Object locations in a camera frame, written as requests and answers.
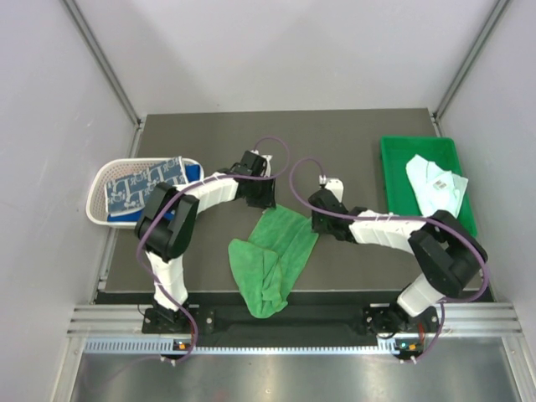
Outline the blue white patterned towel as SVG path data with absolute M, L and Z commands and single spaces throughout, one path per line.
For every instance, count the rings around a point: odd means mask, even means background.
M 159 183 L 188 184 L 181 156 L 147 162 L 132 173 L 120 173 L 108 180 L 104 186 L 107 216 L 119 219 L 141 211 Z

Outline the pale mint towel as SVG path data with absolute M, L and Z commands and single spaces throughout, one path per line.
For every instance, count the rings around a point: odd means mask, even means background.
M 440 168 L 435 162 L 415 154 L 405 166 L 420 213 L 429 217 L 445 210 L 455 218 L 461 212 L 468 179 Z

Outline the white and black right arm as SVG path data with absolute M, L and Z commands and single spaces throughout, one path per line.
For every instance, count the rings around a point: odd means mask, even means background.
M 403 332 L 417 326 L 421 313 L 438 301 L 458 298 L 482 265 L 487 252 L 448 211 L 425 219 L 404 219 L 356 207 L 348 210 L 333 191 L 320 188 L 307 200 L 312 230 L 339 241 L 379 245 L 413 255 L 421 274 L 397 297 L 391 322 Z

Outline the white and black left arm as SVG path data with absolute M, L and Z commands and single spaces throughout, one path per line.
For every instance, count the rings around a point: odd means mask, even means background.
M 181 332 L 190 321 L 184 306 L 183 255 L 190 245 L 199 214 L 219 204 L 244 199 L 250 207 L 276 206 L 276 179 L 271 175 L 271 156 L 246 151 L 241 160 L 206 178 L 187 185 L 159 183 L 147 201 L 135 227 L 137 254 L 145 254 L 155 292 L 145 320 L 156 332 Z

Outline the green towel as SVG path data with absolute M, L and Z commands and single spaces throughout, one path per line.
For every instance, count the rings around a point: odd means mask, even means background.
M 266 319 L 288 305 L 317 239 L 311 219 L 278 205 L 261 215 L 247 240 L 230 241 L 230 269 L 252 317 Z

